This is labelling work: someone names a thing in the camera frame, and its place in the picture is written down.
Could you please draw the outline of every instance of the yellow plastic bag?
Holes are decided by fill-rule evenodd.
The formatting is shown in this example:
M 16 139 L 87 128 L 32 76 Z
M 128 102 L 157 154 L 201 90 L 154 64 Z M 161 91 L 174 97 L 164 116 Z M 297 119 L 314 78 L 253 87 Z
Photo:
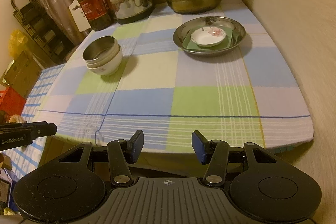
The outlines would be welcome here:
M 16 212 L 14 212 L 12 209 L 6 207 L 6 208 L 3 210 L 3 214 L 4 214 L 5 216 L 16 215 Z
M 28 37 L 20 30 L 14 30 L 9 38 L 8 51 L 9 55 L 15 60 L 20 53 L 25 50 L 25 44 L 28 42 Z

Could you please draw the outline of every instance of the stacked bowls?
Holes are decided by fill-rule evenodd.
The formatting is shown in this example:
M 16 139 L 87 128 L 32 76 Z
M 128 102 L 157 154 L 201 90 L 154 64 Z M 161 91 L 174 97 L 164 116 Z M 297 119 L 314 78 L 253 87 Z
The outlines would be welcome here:
M 122 58 L 121 47 L 112 36 L 96 39 L 83 52 L 83 59 L 87 68 L 98 75 L 115 73 Z

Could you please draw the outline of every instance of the screw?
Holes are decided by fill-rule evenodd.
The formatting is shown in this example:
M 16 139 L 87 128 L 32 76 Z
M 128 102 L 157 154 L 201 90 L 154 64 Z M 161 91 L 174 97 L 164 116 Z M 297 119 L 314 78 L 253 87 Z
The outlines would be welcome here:
M 129 176 L 119 175 L 119 176 L 115 176 L 113 180 L 117 183 L 126 183 L 126 182 L 129 182 L 131 179 Z
M 205 180 L 209 183 L 220 183 L 222 181 L 222 178 L 218 175 L 211 175 L 207 176 Z

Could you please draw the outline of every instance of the metal plate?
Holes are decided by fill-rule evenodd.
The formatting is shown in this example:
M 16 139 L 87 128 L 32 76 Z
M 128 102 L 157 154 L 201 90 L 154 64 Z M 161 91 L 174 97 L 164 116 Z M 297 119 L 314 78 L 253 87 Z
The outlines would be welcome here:
M 183 40 L 186 38 L 188 32 L 197 26 L 218 26 L 232 29 L 231 46 L 219 51 L 189 50 L 185 48 L 182 45 Z M 237 47 L 241 43 L 245 35 L 245 28 L 239 22 L 227 17 L 211 16 L 195 18 L 182 24 L 175 30 L 173 34 L 173 41 L 179 48 L 187 53 L 203 57 L 213 57 L 230 52 L 233 48 Z

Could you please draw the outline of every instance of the red bag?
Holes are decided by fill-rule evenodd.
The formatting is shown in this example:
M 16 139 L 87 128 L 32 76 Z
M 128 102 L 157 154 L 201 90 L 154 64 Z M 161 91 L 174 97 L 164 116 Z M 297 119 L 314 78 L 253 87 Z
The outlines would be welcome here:
M 0 91 L 0 110 L 4 110 L 8 115 L 21 115 L 26 100 L 12 87 Z

